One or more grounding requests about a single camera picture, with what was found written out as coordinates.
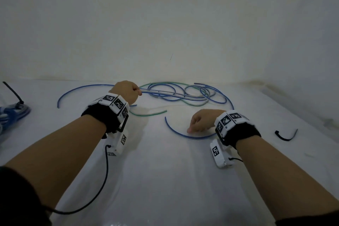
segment black cable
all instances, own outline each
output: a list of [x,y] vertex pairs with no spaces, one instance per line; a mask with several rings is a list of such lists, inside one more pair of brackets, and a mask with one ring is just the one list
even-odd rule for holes
[[294,133],[292,138],[283,138],[282,136],[279,135],[279,131],[278,130],[276,130],[274,133],[278,136],[278,138],[280,138],[280,139],[282,139],[284,141],[290,141],[291,139],[293,139],[296,136],[297,131],[298,131],[298,129],[296,129],[296,131],[295,131],[295,133]]
[[105,146],[105,155],[106,155],[106,176],[105,176],[104,183],[102,184],[102,186],[101,186],[99,192],[95,195],[95,197],[94,197],[91,201],[89,201],[89,202],[88,202],[86,205],[84,205],[83,207],[81,207],[81,208],[79,208],[79,209],[77,209],[77,210],[71,211],[71,212],[58,211],[58,210],[53,209],[53,208],[50,208],[50,207],[48,207],[48,206],[43,206],[43,207],[44,207],[47,211],[49,211],[49,212],[58,213],[58,214],[60,214],[60,215],[71,215],[71,214],[73,214],[73,213],[77,213],[77,212],[81,211],[82,209],[88,207],[88,206],[89,206],[89,205],[90,205],[90,204],[98,197],[98,195],[100,194],[100,192],[102,191],[102,189],[104,188],[104,185],[105,185],[105,183],[106,183],[107,176],[108,176],[108,156],[107,156],[107,148],[110,148],[110,147],[111,147],[111,145],[106,145],[106,146]]
[[14,91],[14,89],[12,89],[8,84],[7,82],[2,82],[6,85],[6,87],[8,87],[10,89],[11,92],[13,92],[14,95],[17,96],[17,98],[19,99],[19,102],[18,104],[24,104],[23,100],[21,99],[21,97]]
[[232,161],[232,160],[239,160],[239,161],[241,161],[241,162],[243,162],[241,159],[239,159],[239,158],[235,158],[235,157],[232,157],[232,158],[228,158],[230,161]]

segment black and white square pattern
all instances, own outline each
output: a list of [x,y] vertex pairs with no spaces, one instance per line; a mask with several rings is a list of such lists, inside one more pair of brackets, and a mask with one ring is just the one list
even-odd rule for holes
[[234,120],[234,119],[239,119],[239,118],[241,118],[241,115],[238,114],[238,113],[231,113],[230,116],[231,116],[231,118],[232,118],[233,120]]
[[122,143],[123,145],[125,145],[125,141],[126,141],[126,136],[125,136],[125,135],[122,135],[121,143]]
[[223,125],[226,126],[227,123],[229,123],[231,121],[231,119],[229,118],[229,116],[225,116],[223,119],[221,119],[221,122]]
[[221,133],[223,128],[224,128],[224,126],[221,124],[221,122],[219,122],[218,125],[217,125],[217,130]]
[[212,148],[212,151],[213,151],[213,155],[214,155],[214,156],[219,155],[219,150],[218,150],[217,146],[215,146],[214,148]]
[[124,103],[121,102],[121,100],[119,98],[117,98],[115,101],[114,101],[114,104],[119,108],[121,109],[123,106],[124,106]]
[[113,96],[105,95],[102,100],[113,101],[113,99]]
[[125,118],[127,113],[128,113],[128,111],[127,111],[127,108],[125,107],[124,110],[121,112],[121,114]]

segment black sleeve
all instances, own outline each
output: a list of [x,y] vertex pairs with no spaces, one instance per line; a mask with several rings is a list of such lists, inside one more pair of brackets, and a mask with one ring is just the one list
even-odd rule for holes
[[14,170],[0,167],[2,225],[52,225],[33,186]]
[[339,224],[339,211],[327,213],[325,215],[316,216],[302,216],[295,218],[288,218],[276,221],[277,226],[286,225],[338,225]]

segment white wall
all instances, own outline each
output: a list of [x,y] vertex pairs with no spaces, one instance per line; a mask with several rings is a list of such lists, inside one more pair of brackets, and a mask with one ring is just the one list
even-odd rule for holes
[[8,78],[259,78],[300,0],[0,0]]
[[308,111],[323,119],[333,119],[336,124],[338,15],[339,0],[301,0],[273,50],[264,77]]

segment white tabletop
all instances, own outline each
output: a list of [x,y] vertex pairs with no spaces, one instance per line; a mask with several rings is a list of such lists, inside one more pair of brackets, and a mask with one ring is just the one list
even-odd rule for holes
[[[0,137],[0,163],[6,163],[38,139],[76,119],[87,103],[110,89],[91,87],[74,91],[57,109],[57,100],[63,93],[92,83],[11,82],[32,112]],[[339,197],[338,144],[255,89],[238,85],[214,87],[256,124],[266,141]],[[0,102],[12,104],[17,100],[3,86]],[[183,105],[147,94],[136,103],[140,109]],[[208,104],[203,108],[226,110],[230,106]],[[190,109],[193,114],[200,108]],[[178,136],[167,128],[165,116],[166,113],[153,117],[130,115],[126,125],[128,145],[120,157],[109,157],[108,180],[99,197],[77,214],[53,214],[53,225],[258,225],[262,220],[273,220],[270,215],[262,215],[267,208],[259,200],[243,164],[218,169],[209,148],[212,138],[193,140]],[[290,142],[274,134],[279,130],[287,138],[296,128],[299,132]],[[97,193],[106,171],[103,145],[104,141],[100,141],[57,209],[77,209]]]

